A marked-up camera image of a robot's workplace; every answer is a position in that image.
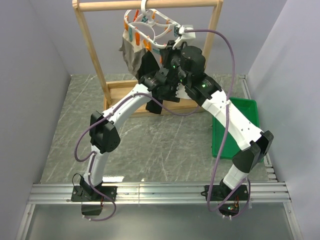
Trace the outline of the black underwear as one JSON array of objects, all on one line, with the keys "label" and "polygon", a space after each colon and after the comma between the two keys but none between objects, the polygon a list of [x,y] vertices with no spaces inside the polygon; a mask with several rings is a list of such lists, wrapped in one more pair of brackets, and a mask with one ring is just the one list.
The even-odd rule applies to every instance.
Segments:
[{"label": "black underwear", "polygon": [[160,74],[160,67],[157,60],[150,51],[144,54],[141,59],[141,67],[138,70],[138,83],[146,86],[154,98],[154,100],[150,100],[145,107],[150,113],[157,115],[162,113],[163,108],[155,102],[155,100],[157,100],[160,104],[163,104],[164,101],[157,98],[157,89],[160,86],[173,86],[177,90],[178,84],[170,80],[170,75]]}]

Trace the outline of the orange clothes peg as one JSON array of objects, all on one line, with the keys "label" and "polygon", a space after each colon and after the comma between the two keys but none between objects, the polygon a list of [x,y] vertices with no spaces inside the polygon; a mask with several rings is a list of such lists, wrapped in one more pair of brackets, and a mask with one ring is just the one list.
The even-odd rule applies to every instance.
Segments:
[{"label": "orange clothes peg", "polygon": [[144,44],[144,46],[145,46],[145,48],[148,50],[148,51],[152,51],[152,44],[149,42],[149,41],[147,41],[147,40],[143,40],[143,44]]}]

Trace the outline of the white plastic clip hanger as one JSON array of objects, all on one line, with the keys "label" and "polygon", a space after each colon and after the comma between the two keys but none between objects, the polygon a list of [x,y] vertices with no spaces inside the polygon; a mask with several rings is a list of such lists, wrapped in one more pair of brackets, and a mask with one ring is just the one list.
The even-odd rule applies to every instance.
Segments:
[{"label": "white plastic clip hanger", "polygon": [[127,10],[123,16],[124,30],[129,33],[129,41],[135,39],[137,46],[144,45],[147,40],[155,49],[164,49],[168,41],[175,41],[174,27],[180,25],[156,9],[148,9],[147,1],[142,0],[140,8],[135,11],[133,18],[132,10]]}]

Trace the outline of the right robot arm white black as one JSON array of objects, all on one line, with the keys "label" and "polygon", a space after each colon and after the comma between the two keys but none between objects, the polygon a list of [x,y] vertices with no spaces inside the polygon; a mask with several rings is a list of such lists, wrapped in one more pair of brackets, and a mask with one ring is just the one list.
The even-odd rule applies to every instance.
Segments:
[{"label": "right robot arm white black", "polygon": [[170,40],[160,50],[160,55],[166,72],[164,89],[157,91],[158,98],[171,102],[191,99],[224,126],[217,160],[221,157],[228,134],[239,147],[232,157],[231,168],[218,187],[221,197],[231,200],[253,167],[268,153],[274,135],[255,126],[230,101],[229,94],[205,73],[206,60],[200,48],[186,43],[177,46]]}]

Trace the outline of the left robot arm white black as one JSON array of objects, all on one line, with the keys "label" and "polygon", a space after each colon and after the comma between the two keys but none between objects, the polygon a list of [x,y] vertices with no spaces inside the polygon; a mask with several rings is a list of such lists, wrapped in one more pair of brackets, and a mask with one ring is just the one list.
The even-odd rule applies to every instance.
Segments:
[{"label": "left robot arm white black", "polygon": [[120,144],[119,129],[123,123],[141,106],[152,104],[157,109],[151,113],[160,114],[164,109],[163,101],[178,102],[177,89],[183,80],[165,69],[143,75],[135,86],[114,106],[103,112],[94,112],[90,117],[90,126],[84,131],[90,136],[91,151],[80,158],[74,152],[77,162],[88,161],[85,173],[80,177],[79,185],[74,186],[74,197],[81,202],[97,202],[110,196],[104,193],[103,170],[112,151]]}]

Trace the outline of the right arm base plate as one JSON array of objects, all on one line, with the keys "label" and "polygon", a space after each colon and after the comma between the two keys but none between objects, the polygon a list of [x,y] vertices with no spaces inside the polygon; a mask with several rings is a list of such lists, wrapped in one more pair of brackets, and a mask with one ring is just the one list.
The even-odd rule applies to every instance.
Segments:
[{"label": "right arm base plate", "polygon": [[[209,192],[209,185],[204,186],[204,190],[200,193],[201,196],[205,197],[207,200],[208,192]],[[213,185],[211,191],[210,201],[222,201],[224,200],[229,194],[231,190],[228,187],[220,186],[220,185]],[[249,190],[246,185],[242,184],[229,198],[228,201],[245,201],[249,197]]]}]

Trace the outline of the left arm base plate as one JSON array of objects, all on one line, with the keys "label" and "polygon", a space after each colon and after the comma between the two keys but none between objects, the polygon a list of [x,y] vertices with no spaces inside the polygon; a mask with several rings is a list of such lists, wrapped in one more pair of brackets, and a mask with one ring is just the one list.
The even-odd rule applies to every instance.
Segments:
[{"label": "left arm base plate", "polygon": [[[102,186],[98,191],[115,201],[117,195],[116,186]],[[91,193],[87,193],[80,185],[76,185],[72,190],[71,201],[100,202],[102,201],[102,196],[94,190]]]}]

